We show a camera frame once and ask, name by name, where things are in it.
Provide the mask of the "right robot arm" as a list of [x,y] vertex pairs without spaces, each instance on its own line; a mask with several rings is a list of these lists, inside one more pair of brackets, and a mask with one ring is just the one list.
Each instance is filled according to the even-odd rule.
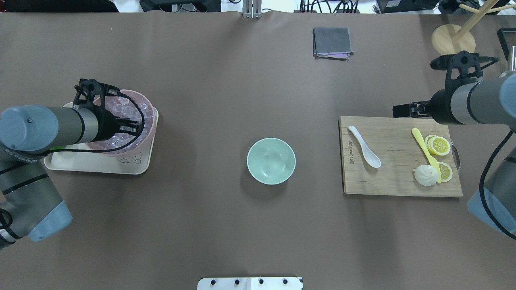
[[499,151],[515,135],[515,71],[506,71],[496,79],[472,81],[458,88],[438,91],[429,101],[396,105],[394,118],[431,117],[439,124],[503,124],[508,134],[495,148],[479,180],[479,188],[470,198],[470,213],[503,235],[515,239],[515,151],[488,172]]

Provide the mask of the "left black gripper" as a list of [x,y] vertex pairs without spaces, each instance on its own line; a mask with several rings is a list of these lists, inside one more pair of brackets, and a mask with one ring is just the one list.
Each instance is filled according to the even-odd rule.
[[96,128],[85,131],[88,133],[85,138],[87,142],[108,140],[117,133],[125,133],[135,137],[142,134],[141,120],[115,116],[102,106],[89,106],[86,109],[92,112],[96,121]]

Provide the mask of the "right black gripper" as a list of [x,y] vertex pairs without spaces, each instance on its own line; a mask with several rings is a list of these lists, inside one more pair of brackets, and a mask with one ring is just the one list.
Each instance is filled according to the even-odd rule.
[[435,93],[429,101],[413,101],[408,104],[393,106],[393,118],[425,118],[431,117],[442,125],[458,124],[453,116],[450,101],[452,95],[442,89]]

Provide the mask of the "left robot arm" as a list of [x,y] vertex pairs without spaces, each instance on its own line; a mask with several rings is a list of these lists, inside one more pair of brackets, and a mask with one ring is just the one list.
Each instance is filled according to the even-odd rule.
[[29,237],[46,239],[72,215],[41,160],[68,145],[106,140],[116,133],[138,138],[145,121],[115,117],[102,107],[11,107],[1,114],[1,248]]

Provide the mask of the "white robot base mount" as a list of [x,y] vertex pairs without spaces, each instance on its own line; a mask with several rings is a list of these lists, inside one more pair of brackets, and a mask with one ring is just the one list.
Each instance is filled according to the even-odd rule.
[[197,290],[302,290],[298,277],[217,277],[202,278]]

